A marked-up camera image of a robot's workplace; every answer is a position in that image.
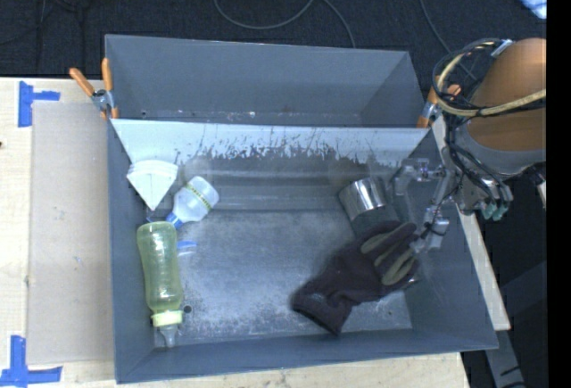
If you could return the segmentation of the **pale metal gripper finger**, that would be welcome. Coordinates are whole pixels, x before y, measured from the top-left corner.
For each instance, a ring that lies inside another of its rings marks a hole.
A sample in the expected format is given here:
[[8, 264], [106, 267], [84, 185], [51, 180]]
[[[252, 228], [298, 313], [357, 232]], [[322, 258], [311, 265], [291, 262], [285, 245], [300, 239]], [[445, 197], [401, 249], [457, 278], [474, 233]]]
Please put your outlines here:
[[401, 166], [393, 176], [393, 194], [395, 196], [404, 196], [411, 182], [425, 183], [443, 180], [445, 177], [446, 169], [443, 165], [430, 169], [429, 159], [408, 158], [401, 162]]
[[418, 238], [411, 244], [415, 253], [439, 250], [448, 231], [450, 220], [445, 218], [438, 206], [427, 207], [418, 230]]

